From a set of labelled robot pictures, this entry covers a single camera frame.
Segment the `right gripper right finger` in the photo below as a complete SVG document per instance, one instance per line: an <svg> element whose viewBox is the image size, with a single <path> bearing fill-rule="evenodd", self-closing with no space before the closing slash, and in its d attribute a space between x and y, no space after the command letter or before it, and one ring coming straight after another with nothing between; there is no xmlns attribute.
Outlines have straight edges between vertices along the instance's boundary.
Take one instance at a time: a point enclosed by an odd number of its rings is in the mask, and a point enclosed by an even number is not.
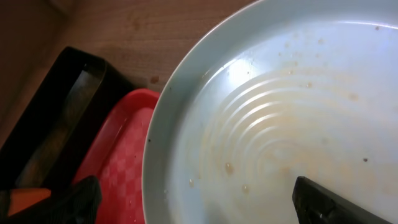
<svg viewBox="0 0 398 224"><path fill-rule="evenodd" d="M297 177L292 201L300 224L391 224L304 177Z"/></svg>

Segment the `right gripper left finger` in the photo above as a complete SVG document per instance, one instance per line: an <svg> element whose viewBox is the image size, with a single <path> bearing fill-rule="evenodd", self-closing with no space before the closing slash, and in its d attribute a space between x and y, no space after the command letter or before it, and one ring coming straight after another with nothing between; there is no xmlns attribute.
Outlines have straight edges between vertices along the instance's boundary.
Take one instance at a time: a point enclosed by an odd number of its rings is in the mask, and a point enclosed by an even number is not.
<svg viewBox="0 0 398 224"><path fill-rule="evenodd" d="M11 192L5 190L1 193L1 224L94 224L101 201L100 183L92 175L13 215L7 214L12 200Z"/></svg>

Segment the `white plate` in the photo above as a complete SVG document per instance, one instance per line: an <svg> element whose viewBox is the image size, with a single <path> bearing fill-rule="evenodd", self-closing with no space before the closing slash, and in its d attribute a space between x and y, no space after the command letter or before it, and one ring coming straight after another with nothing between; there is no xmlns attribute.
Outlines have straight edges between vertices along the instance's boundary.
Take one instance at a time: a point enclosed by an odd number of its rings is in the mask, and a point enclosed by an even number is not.
<svg viewBox="0 0 398 224"><path fill-rule="evenodd" d="M164 87L147 223L297 223L299 176L397 222L396 0L257 1Z"/></svg>

